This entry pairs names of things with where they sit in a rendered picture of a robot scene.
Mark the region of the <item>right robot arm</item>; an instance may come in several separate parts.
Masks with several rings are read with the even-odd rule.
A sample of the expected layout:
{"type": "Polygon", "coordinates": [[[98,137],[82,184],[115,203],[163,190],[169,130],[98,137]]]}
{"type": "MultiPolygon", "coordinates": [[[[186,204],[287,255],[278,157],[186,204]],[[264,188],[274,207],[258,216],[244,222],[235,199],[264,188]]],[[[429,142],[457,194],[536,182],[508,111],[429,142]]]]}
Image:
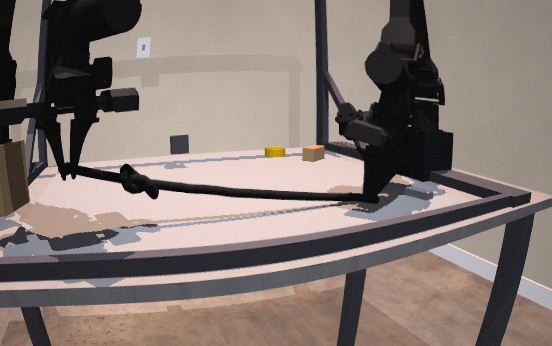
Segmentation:
{"type": "MultiPolygon", "coordinates": [[[[0,101],[15,96],[17,63],[9,52],[15,3],[0,0],[0,101]]],[[[140,0],[54,0],[42,15],[49,20],[47,50],[89,46],[92,41],[128,32],[139,21],[141,11],[140,0]]],[[[91,104],[96,101],[96,90],[111,87],[112,74],[111,57],[95,58],[91,65],[88,53],[79,53],[77,62],[69,64],[62,64],[62,56],[52,57],[46,100],[53,100],[56,108],[91,104]]]]}

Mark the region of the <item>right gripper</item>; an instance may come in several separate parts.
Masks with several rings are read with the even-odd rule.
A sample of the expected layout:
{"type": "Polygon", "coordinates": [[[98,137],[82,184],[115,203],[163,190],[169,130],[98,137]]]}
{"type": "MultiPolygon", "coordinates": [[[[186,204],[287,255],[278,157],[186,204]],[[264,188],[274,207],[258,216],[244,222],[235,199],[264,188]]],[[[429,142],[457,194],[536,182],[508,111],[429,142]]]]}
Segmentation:
{"type": "Polygon", "coordinates": [[[71,178],[75,179],[86,135],[91,125],[99,122],[98,110],[103,112],[139,110],[139,94],[135,87],[101,91],[100,96],[96,96],[96,101],[91,104],[74,104],[63,109],[51,107],[53,100],[46,100],[46,80],[51,58],[62,56],[62,64],[76,63],[78,54],[85,52],[89,54],[90,60],[87,45],[59,46],[46,51],[45,102],[27,104],[26,98],[0,101],[0,126],[21,124],[26,118],[35,118],[35,128],[43,129],[63,181],[66,181],[66,169],[61,142],[61,123],[57,122],[57,115],[74,113],[74,119],[71,119],[70,123],[70,163],[71,178]]]}

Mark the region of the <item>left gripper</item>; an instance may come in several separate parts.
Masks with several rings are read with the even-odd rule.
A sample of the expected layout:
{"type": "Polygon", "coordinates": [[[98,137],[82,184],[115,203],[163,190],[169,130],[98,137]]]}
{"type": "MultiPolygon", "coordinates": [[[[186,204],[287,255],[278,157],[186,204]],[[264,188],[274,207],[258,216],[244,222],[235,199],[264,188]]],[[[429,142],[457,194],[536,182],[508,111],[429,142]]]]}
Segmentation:
{"type": "Polygon", "coordinates": [[[369,201],[373,195],[377,196],[398,171],[405,167],[405,159],[408,169],[411,169],[414,160],[411,153],[405,149],[407,144],[404,142],[408,125],[412,126],[413,123],[412,110],[387,98],[380,98],[379,102],[374,102],[373,108],[376,109],[374,124],[378,126],[354,119],[347,124],[344,133],[344,136],[352,141],[358,140],[369,144],[365,149],[357,147],[364,160],[362,199],[365,201],[369,201]]]}

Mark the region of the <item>small orange block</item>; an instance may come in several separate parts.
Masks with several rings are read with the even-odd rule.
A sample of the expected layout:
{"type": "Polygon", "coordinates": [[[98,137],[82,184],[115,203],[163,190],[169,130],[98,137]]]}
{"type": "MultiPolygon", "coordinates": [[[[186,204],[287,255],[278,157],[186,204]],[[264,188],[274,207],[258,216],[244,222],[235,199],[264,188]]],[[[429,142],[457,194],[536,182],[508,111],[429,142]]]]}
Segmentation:
{"type": "Polygon", "coordinates": [[[315,162],[324,158],[325,146],[312,145],[302,148],[302,161],[315,162]]]}

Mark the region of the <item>black rope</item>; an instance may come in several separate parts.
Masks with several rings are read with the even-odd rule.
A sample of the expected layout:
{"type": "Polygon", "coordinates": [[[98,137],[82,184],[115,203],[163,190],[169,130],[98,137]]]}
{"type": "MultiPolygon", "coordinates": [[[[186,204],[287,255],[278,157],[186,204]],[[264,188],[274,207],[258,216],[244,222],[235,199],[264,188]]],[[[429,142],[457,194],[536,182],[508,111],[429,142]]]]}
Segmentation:
{"type": "Polygon", "coordinates": [[[302,201],[360,201],[377,204],[378,196],[372,196],[369,201],[362,199],[360,193],[320,193],[320,192],[298,192],[278,191],[262,189],[230,188],[223,186],[187,184],[164,180],[150,179],[146,175],[139,174],[129,164],[120,168],[120,173],[93,169],[78,165],[79,176],[121,183],[123,189],[131,194],[146,192],[151,199],[157,199],[159,190],[183,192],[189,194],[207,194],[234,198],[256,198],[276,200],[302,200],[302,201]],[[129,174],[129,175],[128,175],[129,174]]]}

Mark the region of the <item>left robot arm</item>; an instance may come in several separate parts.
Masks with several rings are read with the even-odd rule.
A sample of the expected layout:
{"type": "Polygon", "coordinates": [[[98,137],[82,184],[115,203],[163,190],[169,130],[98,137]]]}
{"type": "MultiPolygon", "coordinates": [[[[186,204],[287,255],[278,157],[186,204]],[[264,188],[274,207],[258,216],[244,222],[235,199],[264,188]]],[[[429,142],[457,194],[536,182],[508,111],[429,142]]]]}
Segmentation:
{"type": "MultiPolygon", "coordinates": [[[[397,101],[412,110],[413,123],[409,129],[443,132],[439,129],[439,105],[445,106],[444,85],[430,58],[423,0],[390,0],[389,22],[382,29],[375,51],[367,57],[365,70],[381,90],[380,98],[397,101]],[[377,50],[379,44],[380,50],[377,50]],[[438,99],[439,102],[415,97],[438,99]]],[[[374,124],[375,112],[373,104],[369,111],[356,111],[349,102],[341,103],[335,117],[339,135],[344,136],[347,124],[354,119],[374,124]]]]}

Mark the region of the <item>grey rectangular bar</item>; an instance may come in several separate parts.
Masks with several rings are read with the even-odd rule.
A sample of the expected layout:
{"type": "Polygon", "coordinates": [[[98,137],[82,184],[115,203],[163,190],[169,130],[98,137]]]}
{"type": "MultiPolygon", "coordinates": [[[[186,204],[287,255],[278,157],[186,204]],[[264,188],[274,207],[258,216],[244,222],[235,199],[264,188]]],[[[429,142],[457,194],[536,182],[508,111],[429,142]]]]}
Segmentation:
{"type": "Polygon", "coordinates": [[[389,183],[383,188],[384,190],[392,191],[395,193],[423,199],[423,200],[430,200],[433,199],[434,191],[409,186],[393,181],[389,181],[389,183]]]}

